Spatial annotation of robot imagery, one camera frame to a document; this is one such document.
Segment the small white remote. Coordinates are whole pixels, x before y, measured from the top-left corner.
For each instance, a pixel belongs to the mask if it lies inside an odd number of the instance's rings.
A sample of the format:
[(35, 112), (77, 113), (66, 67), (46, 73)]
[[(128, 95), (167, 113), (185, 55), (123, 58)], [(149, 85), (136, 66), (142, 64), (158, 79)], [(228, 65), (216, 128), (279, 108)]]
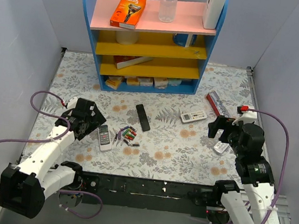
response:
[(216, 152), (218, 155), (222, 155), (224, 153), (224, 151), (226, 149), (228, 149), (229, 144), (227, 143), (222, 143), (222, 142), (217, 142), (214, 147), (213, 150), (214, 152)]

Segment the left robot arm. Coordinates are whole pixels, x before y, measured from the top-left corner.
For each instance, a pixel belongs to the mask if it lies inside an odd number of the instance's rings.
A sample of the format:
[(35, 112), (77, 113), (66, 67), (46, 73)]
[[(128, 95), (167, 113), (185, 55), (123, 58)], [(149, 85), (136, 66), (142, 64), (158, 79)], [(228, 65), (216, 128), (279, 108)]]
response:
[(6, 168), (0, 180), (0, 206), (34, 218), (45, 200), (60, 189), (76, 194), (83, 184), (82, 166), (63, 162), (51, 167), (72, 143), (98, 129), (106, 119), (95, 102), (73, 97), (46, 142), (15, 168)]

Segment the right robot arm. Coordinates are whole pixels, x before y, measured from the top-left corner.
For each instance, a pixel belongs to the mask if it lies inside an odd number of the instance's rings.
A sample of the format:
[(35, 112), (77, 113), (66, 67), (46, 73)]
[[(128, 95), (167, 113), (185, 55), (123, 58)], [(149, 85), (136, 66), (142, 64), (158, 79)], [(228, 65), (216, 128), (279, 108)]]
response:
[(229, 144), (235, 153), (235, 167), (249, 204), (244, 204), (237, 183), (230, 180), (215, 183), (212, 202), (227, 210), (232, 224), (280, 224), (272, 169), (262, 156), (265, 143), (263, 129), (255, 123), (225, 116), (218, 116), (208, 128), (210, 138), (222, 130), (219, 140)]

